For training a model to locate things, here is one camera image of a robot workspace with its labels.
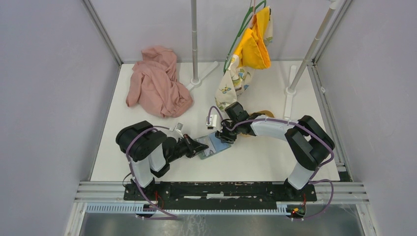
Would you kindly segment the white credit card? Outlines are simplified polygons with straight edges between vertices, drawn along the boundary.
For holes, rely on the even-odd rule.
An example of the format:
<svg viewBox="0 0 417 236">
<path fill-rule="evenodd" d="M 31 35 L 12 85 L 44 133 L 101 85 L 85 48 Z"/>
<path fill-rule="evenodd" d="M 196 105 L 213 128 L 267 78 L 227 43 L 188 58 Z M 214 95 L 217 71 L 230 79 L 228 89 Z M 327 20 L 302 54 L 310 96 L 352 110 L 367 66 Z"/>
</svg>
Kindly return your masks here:
<svg viewBox="0 0 417 236">
<path fill-rule="evenodd" d="M 209 156 L 214 155 L 216 153 L 216 149 L 215 149 L 215 147 L 214 147 L 214 145 L 213 145 L 213 143 L 212 143 L 212 141 L 211 141 L 211 139 L 210 139 L 209 136 L 203 136 L 203 137 L 197 138 L 197 141 L 199 143 L 202 143 L 202 144 L 208 146 L 208 148 L 206 148 L 201 153 L 201 156 L 203 158 L 209 157 Z"/>
</svg>

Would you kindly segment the yellow oval tray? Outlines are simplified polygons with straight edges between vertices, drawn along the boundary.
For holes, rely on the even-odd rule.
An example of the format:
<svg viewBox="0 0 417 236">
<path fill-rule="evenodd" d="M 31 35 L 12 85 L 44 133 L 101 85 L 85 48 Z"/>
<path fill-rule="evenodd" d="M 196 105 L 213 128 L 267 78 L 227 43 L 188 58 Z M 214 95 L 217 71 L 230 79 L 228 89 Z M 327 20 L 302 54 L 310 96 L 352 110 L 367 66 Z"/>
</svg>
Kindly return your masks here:
<svg viewBox="0 0 417 236">
<path fill-rule="evenodd" d="M 265 115 L 265 116 L 267 116 L 269 118 L 275 118 L 274 114 L 271 111 L 268 111 L 268 110 L 262 110 L 262 111 L 253 112 L 253 113 L 250 113 L 249 115 L 252 117 L 252 116 L 254 116 L 255 113 L 259 113 L 261 115 Z"/>
</svg>

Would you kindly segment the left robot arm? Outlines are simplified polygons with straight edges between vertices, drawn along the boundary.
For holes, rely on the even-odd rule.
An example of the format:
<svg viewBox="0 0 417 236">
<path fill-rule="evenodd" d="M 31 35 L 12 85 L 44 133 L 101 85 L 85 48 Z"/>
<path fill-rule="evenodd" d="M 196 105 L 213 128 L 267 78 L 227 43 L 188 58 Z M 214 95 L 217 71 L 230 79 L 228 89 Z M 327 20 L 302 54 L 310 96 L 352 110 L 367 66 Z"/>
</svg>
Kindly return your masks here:
<svg viewBox="0 0 417 236">
<path fill-rule="evenodd" d="M 145 201 L 154 196 L 152 184 L 169 171 L 171 162 L 184 156 L 193 158 L 209 148 L 187 134 L 169 137 L 146 120 L 123 128 L 116 144 L 128 160 L 137 185 L 135 193 Z"/>
</svg>

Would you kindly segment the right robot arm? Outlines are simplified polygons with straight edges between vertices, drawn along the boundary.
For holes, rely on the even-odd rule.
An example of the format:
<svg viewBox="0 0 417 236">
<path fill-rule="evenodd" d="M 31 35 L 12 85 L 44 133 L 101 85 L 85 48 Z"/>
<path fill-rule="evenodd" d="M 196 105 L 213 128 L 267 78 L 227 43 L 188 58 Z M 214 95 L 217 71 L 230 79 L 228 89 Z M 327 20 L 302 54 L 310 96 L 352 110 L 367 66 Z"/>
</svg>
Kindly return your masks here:
<svg viewBox="0 0 417 236">
<path fill-rule="evenodd" d="M 215 133 L 215 137 L 223 143 L 233 144 L 240 134 L 287 142 L 297 161 L 284 181 L 284 195 L 291 201 L 298 200 L 318 170 L 334 159 L 333 140 L 311 116 L 304 115 L 290 121 L 263 113 L 250 114 L 238 102 L 228 106 L 225 112 L 228 118 L 219 122 Z"/>
</svg>

